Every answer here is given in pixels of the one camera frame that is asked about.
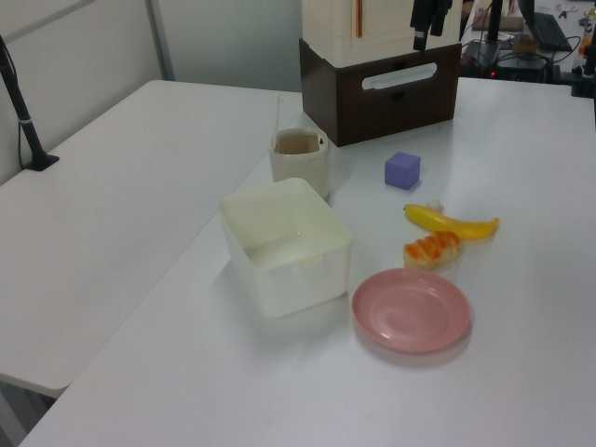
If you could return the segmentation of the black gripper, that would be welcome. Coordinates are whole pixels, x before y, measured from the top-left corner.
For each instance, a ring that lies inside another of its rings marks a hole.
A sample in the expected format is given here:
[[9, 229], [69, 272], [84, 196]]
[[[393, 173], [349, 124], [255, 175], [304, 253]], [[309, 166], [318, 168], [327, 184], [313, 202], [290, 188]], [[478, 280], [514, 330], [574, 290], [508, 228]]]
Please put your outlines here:
[[413, 28], [413, 49], [425, 50], [427, 46], [427, 23], [429, 33], [441, 36], [446, 14], [453, 5], [452, 0], [414, 0], [410, 26]]

